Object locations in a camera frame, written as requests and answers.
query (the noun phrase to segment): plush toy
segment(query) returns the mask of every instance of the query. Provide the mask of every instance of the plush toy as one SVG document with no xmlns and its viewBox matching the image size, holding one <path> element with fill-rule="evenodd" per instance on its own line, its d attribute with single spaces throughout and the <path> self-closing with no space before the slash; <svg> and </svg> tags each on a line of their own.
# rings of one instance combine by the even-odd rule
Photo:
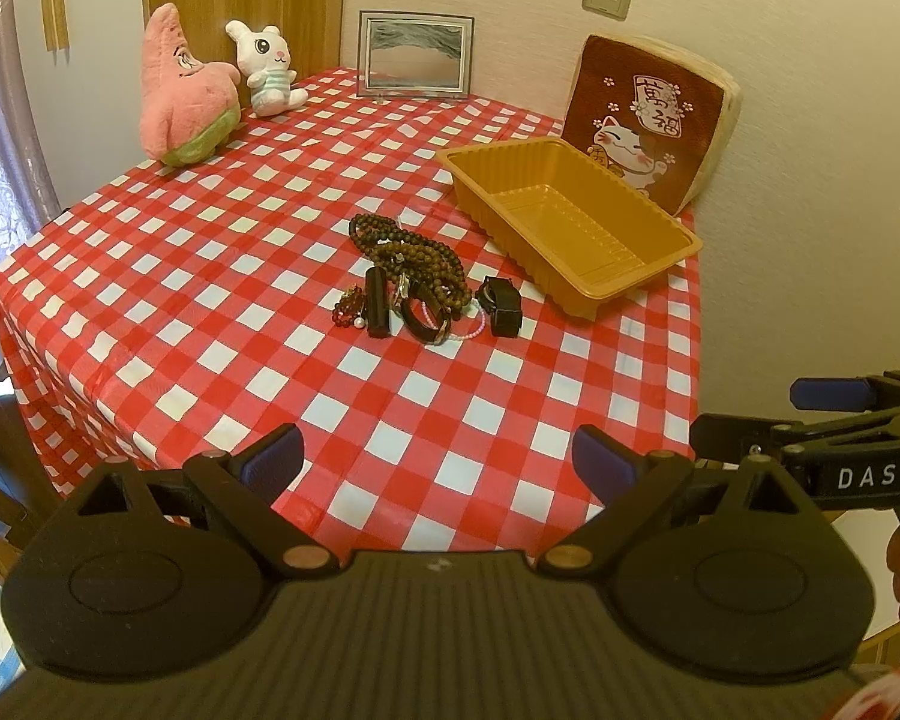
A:
<svg viewBox="0 0 900 720">
<path fill-rule="evenodd" d="M 194 59 L 170 2 L 146 24 L 141 83 L 141 145 L 146 156 L 170 167 L 206 159 L 240 122 L 240 71 Z"/>
<path fill-rule="evenodd" d="M 260 117 L 300 108 L 305 89 L 293 89 L 296 71 L 290 70 L 290 49 L 275 26 L 252 32 L 243 22 L 230 22 L 226 33 L 237 44 L 237 67 L 247 77 L 250 103 Z"/>
</svg>

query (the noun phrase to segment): checkered tablecloth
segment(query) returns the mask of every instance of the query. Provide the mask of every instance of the checkered tablecloth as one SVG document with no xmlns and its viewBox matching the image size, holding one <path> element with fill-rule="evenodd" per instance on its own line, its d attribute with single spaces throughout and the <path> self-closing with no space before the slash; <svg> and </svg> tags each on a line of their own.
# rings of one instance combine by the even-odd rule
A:
<svg viewBox="0 0 900 720">
<path fill-rule="evenodd" d="M 596 323 L 569 319 L 457 211 L 434 159 L 558 122 L 480 98 L 359 100 L 348 70 L 307 88 L 305 109 L 245 115 L 237 140 L 192 169 L 144 163 L 0 264 L 7 367 L 59 490 L 104 456 L 179 466 L 290 421 L 307 463 L 275 507 L 341 555 L 537 554 L 597 511 L 568 457 L 578 425 L 686 450 L 696 261 Z M 426 347 L 399 322 L 386 341 L 334 327 L 341 291 L 370 264 L 347 237 L 361 212 L 451 245 L 474 288 L 514 279 L 520 337 Z"/>
</svg>

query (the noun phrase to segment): yellow tray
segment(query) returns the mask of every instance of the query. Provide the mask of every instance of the yellow tray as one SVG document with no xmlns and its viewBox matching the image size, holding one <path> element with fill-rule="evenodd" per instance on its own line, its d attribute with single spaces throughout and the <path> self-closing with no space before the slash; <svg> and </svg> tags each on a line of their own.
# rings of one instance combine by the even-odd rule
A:
<svg viewBox="0 0 900 720">
<path fill-rule="evenodd" d="M 699 238 L 560 138 L 437 153 L 457 204 L 573 317 L 700 251 Z"/>
</svg>

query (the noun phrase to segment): pink starfish plush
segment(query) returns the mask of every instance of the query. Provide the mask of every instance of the pink starfish plush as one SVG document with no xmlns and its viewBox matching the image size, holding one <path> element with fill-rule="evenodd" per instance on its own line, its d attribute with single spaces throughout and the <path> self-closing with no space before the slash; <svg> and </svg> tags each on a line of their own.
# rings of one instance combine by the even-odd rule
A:
<svg viewBox="0 0 900 720">
<path fill-rule="evenodd" d="M 144 33 L 140 142 L 171 167 L 206 159 L 240 122 L 240 71 L 190 54 L 176 5 L 161 5 Z"/>
</svg>

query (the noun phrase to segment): ribbed black surface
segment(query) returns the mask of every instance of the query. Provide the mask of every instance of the ribbed black surface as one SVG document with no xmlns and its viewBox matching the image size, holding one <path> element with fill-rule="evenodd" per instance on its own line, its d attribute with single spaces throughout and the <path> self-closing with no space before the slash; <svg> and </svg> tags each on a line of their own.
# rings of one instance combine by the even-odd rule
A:
<svg viewBox="0 0 900 720">
<path fill-rule="evenodd" d="M 842 673 L 775 688 L 685 674 L 629 641 L 591 587 L 517 553 L 360 553 L 285 586 L 216 661 L 133 685 L 32 671 L 0 718 L 818 720 L 855 688 Z"/>
</svg>

